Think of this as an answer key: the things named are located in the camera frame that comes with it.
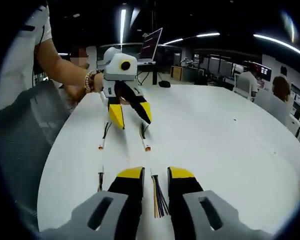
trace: laptop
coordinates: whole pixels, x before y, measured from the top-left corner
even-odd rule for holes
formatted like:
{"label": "laptop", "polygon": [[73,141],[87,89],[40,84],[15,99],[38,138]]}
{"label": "laptop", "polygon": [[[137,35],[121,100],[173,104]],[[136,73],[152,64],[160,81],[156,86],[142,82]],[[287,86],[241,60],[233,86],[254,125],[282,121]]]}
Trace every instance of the laptop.
{"label": "laptop", "polygon": [[156,64],[154,61],[159,39],[161,37],[162,28],[154,31],[144,38],[141,51],[139,54],[138,65]]}

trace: computer monitor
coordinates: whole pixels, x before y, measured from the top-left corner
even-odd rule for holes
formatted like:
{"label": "computer monitor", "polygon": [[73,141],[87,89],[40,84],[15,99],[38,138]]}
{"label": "computer monitor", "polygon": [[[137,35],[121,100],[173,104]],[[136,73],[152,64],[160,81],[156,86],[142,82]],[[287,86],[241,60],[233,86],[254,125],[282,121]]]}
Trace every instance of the computer monitor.
{"label": "computer monitor", "polygon": [[153,33],[149,34],[147,37],[144,38],[139,60],[154,60],[161,32],[162,28],[158,29],[157,31],[154,31]]}

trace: office floor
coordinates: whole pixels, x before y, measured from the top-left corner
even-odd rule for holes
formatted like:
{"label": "office floor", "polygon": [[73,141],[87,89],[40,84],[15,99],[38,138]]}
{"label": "office floor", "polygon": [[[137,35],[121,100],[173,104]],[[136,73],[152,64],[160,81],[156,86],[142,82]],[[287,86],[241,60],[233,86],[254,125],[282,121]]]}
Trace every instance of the office floor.
{"label": "office floor", "polygon": [[[142,72],[140,73],[140,75],[138,76],[139,77],[139,81],[142,82],[143,79],[147,76],[147,72]],[[193,85],[194,83],[193,82],[190,82],[190,81],[179,81],[179,80],[176,80],[174,78],[171,78],[170,77],[170,74],[168,73],[159,73],[162,80],[164,81],[168,81],[170,82],[170,84],[181,84],[181,85]],[[161,79],[159,77],[159,74],[157,76],[157,82],[160,82]],[[152,72],[149,72],[149,75],[146,77],[146,79],[144,80],[143,82],[143,86],[151,86],[152,85],[152,77],[153,77],[153,73]]]}

